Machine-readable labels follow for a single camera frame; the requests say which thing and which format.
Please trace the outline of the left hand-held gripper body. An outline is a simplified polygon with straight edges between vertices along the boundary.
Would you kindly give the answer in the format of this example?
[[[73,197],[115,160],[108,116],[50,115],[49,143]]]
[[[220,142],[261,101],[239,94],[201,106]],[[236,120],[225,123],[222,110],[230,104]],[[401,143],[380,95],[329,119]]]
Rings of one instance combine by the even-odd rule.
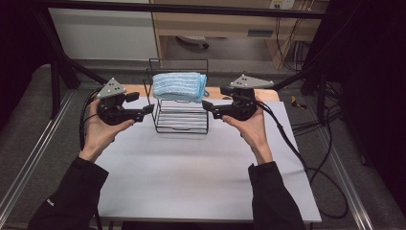
[[[110,126],[118,125],[127,120],[142,122],[143,109],[125,109],[126,89],[114,78],[110,79],[97,93],[100,100],[97,113],[102,121]]]

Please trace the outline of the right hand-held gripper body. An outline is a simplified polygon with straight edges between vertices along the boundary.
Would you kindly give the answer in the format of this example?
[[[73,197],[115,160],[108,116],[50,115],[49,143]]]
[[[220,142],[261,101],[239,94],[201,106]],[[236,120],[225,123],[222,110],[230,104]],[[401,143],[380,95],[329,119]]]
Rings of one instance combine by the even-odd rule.
[[[230,96],[232,103],[217,105],[215,117],[220,119],[223,115],[227,115],[239,121],[248,120],[258,109],[255,90],[270,88],[273,85],[272,80],[261,80],[242,74],[228,85],[235,89],[235,94]]]

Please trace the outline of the black wire rack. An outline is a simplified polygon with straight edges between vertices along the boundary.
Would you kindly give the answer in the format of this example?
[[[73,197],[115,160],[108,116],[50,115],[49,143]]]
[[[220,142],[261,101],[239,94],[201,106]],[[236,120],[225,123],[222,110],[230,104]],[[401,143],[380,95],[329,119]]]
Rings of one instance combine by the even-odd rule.
[[[208,69],[206,59],[151,58],[148,61],[144,87],[148,103],[155,105],[152,120],[158,133],[208,133],[208,112],[203,109],[201,103],[155,99],[152,79],[157,74],[172,72],[208,74]]]

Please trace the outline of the blue striped cloth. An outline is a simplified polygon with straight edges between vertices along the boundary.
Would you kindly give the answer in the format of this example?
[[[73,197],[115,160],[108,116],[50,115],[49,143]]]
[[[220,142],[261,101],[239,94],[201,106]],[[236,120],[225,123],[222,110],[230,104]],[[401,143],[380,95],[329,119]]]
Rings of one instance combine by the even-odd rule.
[[[200,103],[207,76],[197,72],[172,72],[152,77],[153,97],[161,100]]]

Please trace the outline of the person's left hand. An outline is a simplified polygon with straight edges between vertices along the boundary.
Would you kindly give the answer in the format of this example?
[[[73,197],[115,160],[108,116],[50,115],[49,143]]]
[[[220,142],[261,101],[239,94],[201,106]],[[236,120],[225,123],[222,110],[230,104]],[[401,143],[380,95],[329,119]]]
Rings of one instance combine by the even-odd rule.
[[[133,126],[133,120],[124,121],[118,125],[110,126],[103,122],[97,114],[100,100],[90,103],[90,118],[87,122],[85,143],[79,158],[94,163],[102,152],[114,141],[117,134]]]

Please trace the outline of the person's right hand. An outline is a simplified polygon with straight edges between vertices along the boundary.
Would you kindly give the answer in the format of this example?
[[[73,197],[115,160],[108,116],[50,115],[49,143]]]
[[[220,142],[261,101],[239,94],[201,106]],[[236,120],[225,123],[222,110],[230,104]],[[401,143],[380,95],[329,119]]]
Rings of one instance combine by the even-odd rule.
[[[266,135],[262,108],[259,107],[246,121],[239,121],[227,115],[223,115],[221,120],[239,131],[240,136],[249,145],[259,165],[273,161],[272,150]]]

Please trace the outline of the wooden table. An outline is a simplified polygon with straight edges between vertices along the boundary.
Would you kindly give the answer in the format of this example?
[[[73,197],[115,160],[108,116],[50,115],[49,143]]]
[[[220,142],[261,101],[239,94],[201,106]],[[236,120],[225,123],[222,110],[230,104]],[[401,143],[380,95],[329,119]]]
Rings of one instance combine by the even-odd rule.
[[[152,96],[153,89],[149,85],[143,84],[125,84],[124,88],[127,93],[139,92],[142,97]],[[209,92],[209,99],[222,99],[224,95],[220,93],[219,87],[206,87]],[[278,102],[280,97],[275,90],[270,89],[256,89],[255,95],[263,102]]]

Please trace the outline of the yellow black tape strip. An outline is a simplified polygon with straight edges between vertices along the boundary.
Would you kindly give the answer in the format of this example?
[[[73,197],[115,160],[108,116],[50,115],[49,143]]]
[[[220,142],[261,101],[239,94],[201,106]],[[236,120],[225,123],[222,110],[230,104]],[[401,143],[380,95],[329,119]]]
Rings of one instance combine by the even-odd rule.
[[[295,96],[291,96],[291,105],[293,107],[299,107],[300,109],[307,109],[307,106],[302,103],[298,103],[297,98]]]

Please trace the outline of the office chair base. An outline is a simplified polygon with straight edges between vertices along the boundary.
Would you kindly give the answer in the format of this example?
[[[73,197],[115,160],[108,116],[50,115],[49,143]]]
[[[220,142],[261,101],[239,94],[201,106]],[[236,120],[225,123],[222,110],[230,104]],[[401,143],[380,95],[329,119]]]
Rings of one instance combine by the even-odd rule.
[[[190,43],[190,44],[199,45],[203,49],[208,49],[210,47],[210,45],[207,43],[207,39],[206,39],[205,36],[182,36],[182,35],[179,35],[177,38],[184,41],[184,42]]]

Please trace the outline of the white cabinet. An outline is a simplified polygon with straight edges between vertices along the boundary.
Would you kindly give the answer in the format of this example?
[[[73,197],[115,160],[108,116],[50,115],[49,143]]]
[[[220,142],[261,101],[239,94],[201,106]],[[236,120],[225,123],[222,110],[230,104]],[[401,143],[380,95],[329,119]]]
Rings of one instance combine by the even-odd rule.
[[[65,53],[76,59],[157,58],[147,12],[50,9]]]

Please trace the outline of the light wooden desk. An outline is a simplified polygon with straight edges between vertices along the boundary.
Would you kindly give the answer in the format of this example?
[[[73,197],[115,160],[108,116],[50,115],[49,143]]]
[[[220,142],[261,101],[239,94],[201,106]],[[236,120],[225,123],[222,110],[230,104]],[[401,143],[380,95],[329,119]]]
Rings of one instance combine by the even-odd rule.
[[[151,4],[236,7],[250,9],[270,8],[271,0],[149,0]],[[328,2],[295,0],[291,10],[315,12],[325,9]],[[319,19],[256,17],[239,15],[212,15],[155,12],[152,15],[158,54],[166,55],[170,36],[250,37],[265,41],[274,67],[282,68],[296,41],[311,42],[321,24]]]

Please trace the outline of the white table cover sheet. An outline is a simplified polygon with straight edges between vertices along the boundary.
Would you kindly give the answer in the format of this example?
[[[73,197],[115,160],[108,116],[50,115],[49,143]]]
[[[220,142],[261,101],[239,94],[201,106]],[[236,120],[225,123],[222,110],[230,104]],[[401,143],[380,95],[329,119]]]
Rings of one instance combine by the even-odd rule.
[[[121,132],[97,163],[104,219],[250,222],[248,168],[256,160],[236,128],[210,119],[205,134],[158,133],[151,116]]]

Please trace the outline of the white power strip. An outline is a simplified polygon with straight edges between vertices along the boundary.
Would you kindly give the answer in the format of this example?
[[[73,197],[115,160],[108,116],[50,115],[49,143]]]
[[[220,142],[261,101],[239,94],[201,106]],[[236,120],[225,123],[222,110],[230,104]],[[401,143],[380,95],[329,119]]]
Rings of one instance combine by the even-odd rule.
[[[295,0],[271,0],[270,8],[276,10],[291,10]]]

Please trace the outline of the black metal frame strut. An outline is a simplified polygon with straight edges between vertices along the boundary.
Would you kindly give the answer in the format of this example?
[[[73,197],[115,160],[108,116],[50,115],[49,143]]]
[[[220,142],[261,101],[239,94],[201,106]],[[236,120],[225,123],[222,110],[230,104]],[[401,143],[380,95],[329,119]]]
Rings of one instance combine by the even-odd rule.
[[[304,96],[310,95],[312,92],[317,91],[317,105],[316,105],[316,118],[324,125],[327,122],[325,118],[325,101],[326,101],[326,82],[327,77],[325,73],[325,64],[328,59],[327,50],[321,51],[312,59],[308,65],[299,73],[276,83],[272,89],[279,91],[287,85],[304,79],[304,84],[301,92]]]
[[[54,119],[61,110],[60,81],[64,81],[69,89],[77,89],[80,86],[77,72],[100,84],[107,83],[107,80],[85,68],[65,53],[52,17],[45,7],[33,7],[31,12],[38,25],[38,33],[44,36],[46,56],[51,65],[53,96],[51,118]]]

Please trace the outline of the black metal frame bar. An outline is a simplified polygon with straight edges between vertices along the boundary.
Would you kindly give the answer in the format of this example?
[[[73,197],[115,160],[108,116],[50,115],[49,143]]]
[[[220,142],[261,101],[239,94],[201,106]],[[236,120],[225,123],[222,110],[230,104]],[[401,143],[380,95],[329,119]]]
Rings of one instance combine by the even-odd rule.
[[[256,17],[303,18],[303,19],[328,19],[338,16],[337,12],[328,11],[293,11],[293,10],[267,10],[236,7],[171,5],[171,4],[144,4],[123,2],[100,1],[72,1],[72,0],[33,0],[34,7],[90,10],[90,11],[115,11],[115,12],[165,12],[165,13],[194,13],[212,15],[241,15]]]

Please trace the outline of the aluminium floor rail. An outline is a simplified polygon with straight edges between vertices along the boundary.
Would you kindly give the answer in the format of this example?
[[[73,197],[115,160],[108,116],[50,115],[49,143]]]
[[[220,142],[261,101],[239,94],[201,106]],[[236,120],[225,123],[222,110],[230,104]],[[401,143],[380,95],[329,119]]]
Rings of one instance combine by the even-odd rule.
[[[65,93],[61,103],[59,104],[59,112],[53,119],[48,122],[34,148],[30,152],[30,155],[28,156],[18,175],[12,182],[4,198],[0,202],[0,229],[2,229],[6,225],[7,219],[11,214],[13,207],[15,206],[18,198],[21,196],[30,177],[32,176],[33,171],[36,168],[36,165],[38,164],[40,158],[42,157],[43,152],[46,150],[50,141],[54,137],[54,134],[59,127],[61,120],[64,118],[65,113],[68,110],[71,101],[76,96],[76,94],[76,90],[68,90]]]
[[[344,195],[348,199],[348,205],[350,207],[351,214],[358,226],[359,230],[373,230],[372,221],[362,203],[362,200],[357,193],[354,184],[350,179],[342,160],[339,157],[338,151],[332,144],[332,140],[329,137],[326,127],[320,129],[320,136],[323,139],[325,147],[329,151],[329,162],[333,168],[338,182],[344,192]]]

